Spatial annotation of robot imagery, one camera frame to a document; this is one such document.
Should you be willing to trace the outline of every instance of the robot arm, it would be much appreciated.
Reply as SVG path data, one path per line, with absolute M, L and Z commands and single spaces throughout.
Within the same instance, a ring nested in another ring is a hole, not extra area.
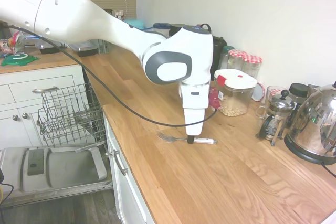
M 128 25 L 91 0 L 10 0 L 0 5 L 0 20 L 68 44 L 102 39 L 123 47 L 139 58 L 150 81 L 180 82 L 186 124 L 204 119 L 213 40 L 201 28 L 184 27 L 166 39 Z M 202 126 L 187 126 L 186 132 L 199 135 Z

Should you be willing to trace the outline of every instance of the kettle base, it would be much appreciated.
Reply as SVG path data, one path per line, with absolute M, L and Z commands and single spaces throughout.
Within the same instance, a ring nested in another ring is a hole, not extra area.
M 303 149 L 302 147 L 297 145 L 295 142 L 293 142 L 290 139 L 290 136 L 288 134 L 285 136 L 285 145 L 295 155 L 297 155 L 298 157 L 300 157 L 300 158 L 302 158 L 302 159 L 304 159 L 308 162 L 318 164 L 318 165 L 321 165 L 322 163 L 324 163 L 325 165 L 332 165 L 332 164 L 336 163 L 336 158 L 334 158 L 334 157 L 320 156 L 320 155 L 317 155 L 317 154 L 306 151 L 305 149 Z

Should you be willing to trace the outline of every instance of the dishwasher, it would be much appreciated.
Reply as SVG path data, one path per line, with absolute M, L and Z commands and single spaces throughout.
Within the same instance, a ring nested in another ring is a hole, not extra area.
M 103 111 L 91 84 L 43 93 L 41 107 L 42 146 L 0 151 L 3 182 L 14 186 L 2 207 L 113 188 Z

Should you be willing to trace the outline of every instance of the wooden countertop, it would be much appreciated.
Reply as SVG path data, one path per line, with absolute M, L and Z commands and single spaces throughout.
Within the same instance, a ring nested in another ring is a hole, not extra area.
M 66 49 L 66 51 L 79 59 L 79 57 L 71 49 Z M 41 54 L 40 50 L 35 47 L 26 47 L 25 53 L 38 57 L 39 60 L 35 60 L 25 66 L 17 66 L 17 65 L 0 66 L 0 74 L 21 72 L 27 70 L 36 70 L 42 68 L 62 67 L 77 64 L 62 52 L 43 55 Z
M 177 85 L 152 84 L 131 53 L 118 48 L 82 62 L 137 112 L 184 123 Z M 257 103 L 243 116 L 218 112 L 204 124 L 201 136 L 217 145 L 167 143 L 157 131 L 185 136 L 185 129 L 138 118 L 89 78 L 156 223 L 320 223 L 336 210 L 334 177 L 281 140 L 271 147 L 255 138 Z

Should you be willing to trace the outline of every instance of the white cabinet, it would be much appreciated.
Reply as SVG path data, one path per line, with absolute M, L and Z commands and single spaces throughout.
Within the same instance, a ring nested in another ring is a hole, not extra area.
M 52 94 L 53 89 L 80 84 L 84 84 L 80 65 L 0 74 L 0 150 L 46 145 L 36 125 L 42 107 L 38 91 Z
M 114 133 L 104 117 L 117 214 L 123 224 L 154 224 Z
M 0 112 L 0 146 L 1 148 L 31 146 L 17 109 Z
M 32 146 L 45 145 L 42 142 L 40 129 L 36 126 L 37 112 L 40 108 L 41 105 L 35 105 L 18 109 L 19 116 L 26 128 Z

